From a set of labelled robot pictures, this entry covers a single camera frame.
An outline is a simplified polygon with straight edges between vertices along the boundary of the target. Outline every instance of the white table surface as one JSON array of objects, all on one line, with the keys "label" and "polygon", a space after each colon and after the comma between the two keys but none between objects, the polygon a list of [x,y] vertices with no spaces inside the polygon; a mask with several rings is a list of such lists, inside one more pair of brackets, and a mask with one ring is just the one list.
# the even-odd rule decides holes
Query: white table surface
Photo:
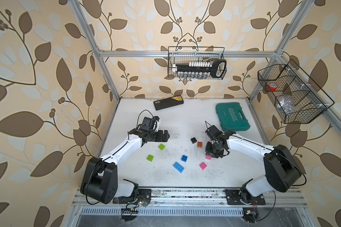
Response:
[{"label": "white table surface", "polygon": [[[135,151],[118,167],[118,179],[129,179],[139,186],[148,187],[240,187],[251,178],[265,173],[259,161],[232,149],[224,158],[205,159],[205,146],[210,141],[205,133],[205,120],[222,130],[215,110],[217,103],[239,102],[250,129],[237,133],[262,143],[246,100],[185,99],[184,104],[159,111],[155,110],[153,101],[133,98],[120,101],[101,156],[127,138],[127,132],[135,127],[139,113],[145,109],[159,116],[159,129],[168,130],[170,138],[163,143],[163,151],[158,148],[159,142],[148,142]],[[144,117],[151,115],[147,111],[143,112],[140,123]],[[197,143],[191,143],[193,137],[203,143],[202,148],[197,148]],[[146,160],[149,154],[154,156],[152,162]],[[182,155],[188,156],[186,162],[181,161]],[[185,168],[182,173],[173,167],[175,162]],[[202,162],[207,165],[205,170],[199,167]]]}]

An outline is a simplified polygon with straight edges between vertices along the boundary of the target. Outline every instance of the floor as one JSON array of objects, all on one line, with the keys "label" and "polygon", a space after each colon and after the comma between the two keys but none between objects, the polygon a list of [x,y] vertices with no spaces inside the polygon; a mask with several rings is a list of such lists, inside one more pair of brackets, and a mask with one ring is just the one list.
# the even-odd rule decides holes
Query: floor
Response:
[{"label": "floor", "polygon": [[[270,208],[259,208],[260,218],[268,214]],[[202,216],[138,216],[125,222],[120,216],[81,215],[77,227],[127,226],[127,227],[303,227],[299,214],[293,208],[274,208],[264,220],[255,224],[246,223],[241,217]]]},{"label": "floor", "polygon": [[[265,173],[264,166],[251,157],[231,151],[224,158],[205,159],[205,145],[209,138],[205,134],[205,120],[221,130],[215,111],[217,103],[239,102],[250,129],[238,132],[240,135],[262,143],[259,131],[253,121],[245,99],[219,100],[184,100],[184,104],[155,111],[153,101],[148,99],[122,99],[107,136],[101,156],[113,150],[127,138],[127,131],[136,126],[136,120],[141,111],[147,109],[161,119],[160,130],[168,130],[170,138],[164,143],[161,151],[158,142],[148,142],[135,151],[128,160],[118,168],[119,179],[129,179],[143,187],[240,187],[251,178]],[[139,118],[150,117],[143,112]],[[197,148],[191,143],[195,137],[203,143]],[[148,155],[153,155],[152,162],[147,161]],[[182,155],[188,156],[186,162],[181,161]],[[173,164],[178,162],[185,169],[179,173]],[[205,162],[207,167],[202,170],[199,165]]]}]

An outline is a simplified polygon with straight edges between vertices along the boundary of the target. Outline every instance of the blue lego brick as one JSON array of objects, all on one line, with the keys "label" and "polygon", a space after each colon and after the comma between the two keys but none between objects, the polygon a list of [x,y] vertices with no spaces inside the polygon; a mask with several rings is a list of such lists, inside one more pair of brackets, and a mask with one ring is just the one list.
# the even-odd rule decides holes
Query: blue lego brick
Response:
[{"label": "blue lego brick", "polygon": [[184,162],[186,162],[187,161],[187,156],[182,156],[182,159],[181,159],[182,161],[184,161]]},{"label": "blue lego brick", "polygon": [[176,170],[178,170],[180,173],[182,173],[184,170],[183,166],[181,166],[178,162],[174,163],[173,167],[176,168]]}]

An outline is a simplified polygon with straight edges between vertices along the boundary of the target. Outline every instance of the green tool case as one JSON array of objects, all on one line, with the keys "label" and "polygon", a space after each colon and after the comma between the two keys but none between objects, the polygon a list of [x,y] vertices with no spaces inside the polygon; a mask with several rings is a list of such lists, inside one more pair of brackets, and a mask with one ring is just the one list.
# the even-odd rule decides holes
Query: green tool case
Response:
[{"label": "green tool case", "polygon": [[219,103],[216,105],[216,113],[223,131],[246,131],[250,128],[238,102]]}]

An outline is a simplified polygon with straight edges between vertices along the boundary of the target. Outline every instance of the vent grille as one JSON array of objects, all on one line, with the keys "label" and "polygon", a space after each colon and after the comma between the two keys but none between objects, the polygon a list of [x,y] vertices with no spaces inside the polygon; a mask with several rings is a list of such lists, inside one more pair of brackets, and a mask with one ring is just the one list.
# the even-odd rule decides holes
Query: vent grille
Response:
[{"label": "vent grille", "polygon": [[[242,208],[227,207],[140,207],[142,216],[242,216]],[[121,207],[103,206],[82,208],[82,215],[121,215]]]}]

